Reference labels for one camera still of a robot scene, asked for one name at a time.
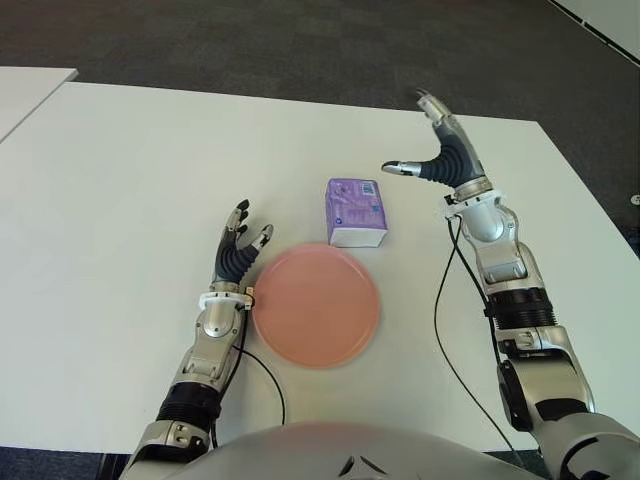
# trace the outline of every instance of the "small cardboard box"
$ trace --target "small cardboard box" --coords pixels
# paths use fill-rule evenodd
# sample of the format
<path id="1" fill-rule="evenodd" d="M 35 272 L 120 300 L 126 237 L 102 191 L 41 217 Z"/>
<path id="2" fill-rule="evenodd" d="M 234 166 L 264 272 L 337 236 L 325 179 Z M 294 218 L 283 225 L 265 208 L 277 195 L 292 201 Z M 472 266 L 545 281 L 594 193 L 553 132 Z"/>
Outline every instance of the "small cardboard box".
<path id="1" fill-rule="evenodd" d="M 332 178 L 325 195 L 329 244 L 336 247 L 377 247 L 387 233 L 387 221 L 374 180 Z"/>

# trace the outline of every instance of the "white table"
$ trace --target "white table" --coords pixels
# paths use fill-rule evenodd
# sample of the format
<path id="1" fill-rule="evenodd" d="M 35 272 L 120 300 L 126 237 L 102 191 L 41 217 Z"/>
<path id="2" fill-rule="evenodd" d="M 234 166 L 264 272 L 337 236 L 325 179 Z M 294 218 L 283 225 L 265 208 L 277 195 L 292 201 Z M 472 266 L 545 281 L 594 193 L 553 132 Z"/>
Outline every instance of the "white table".
<path id="1" fill-rule="evenodd" d="M 0 67 L 0 142 L 77 73 L 73 68 Z"/>
<path id="2" fill-rule="evenodd" d="M 461 122 L 510 196 L 600 410 L 640 431 L 640 263 L 538 124 Z M 371 345 L 324 371 L 288 364 L 253 335 L 249 349 L 273 366 L 292 421 L 395 425 L 505 448 L 445 367 L 431 327 L 450 249 L 438 214 L 448 189 L 380 172 L 384 161 L 437 151 L 419 113 L 63 85 L 0 145 L 0 444 L 133 449 L 192 343 L 230 208 L 250 198 L 250 225 L 276 227 L 253 281 L 284 249 L 325 241 L 327 180 L 352 176 L 379 182 L 390 228 L 381 248 L 350 250 L 381 294 Z M 534 447 L 504 419 L 487 323 L 458 262 L 441 315 L 470 388 L 517 448 Z M 247 360 L 223 404 L 221 441 L 278 420 L 273 386 Z"/>

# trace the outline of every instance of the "round plate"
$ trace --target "round plate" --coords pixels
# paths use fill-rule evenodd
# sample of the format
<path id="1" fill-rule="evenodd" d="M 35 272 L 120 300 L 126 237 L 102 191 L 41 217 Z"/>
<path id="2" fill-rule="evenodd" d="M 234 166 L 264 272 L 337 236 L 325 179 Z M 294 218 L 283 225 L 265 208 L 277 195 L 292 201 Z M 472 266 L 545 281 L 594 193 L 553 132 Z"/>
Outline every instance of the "round plate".
<path id="1" fill-rule="evenodd" d="M 278 256 L 256 283 L 253 320 L 276 353 L 309 368 L 342 365 L 367 346 L 380 304 L 369 273 L 342 250 L 304 244 Z"/>

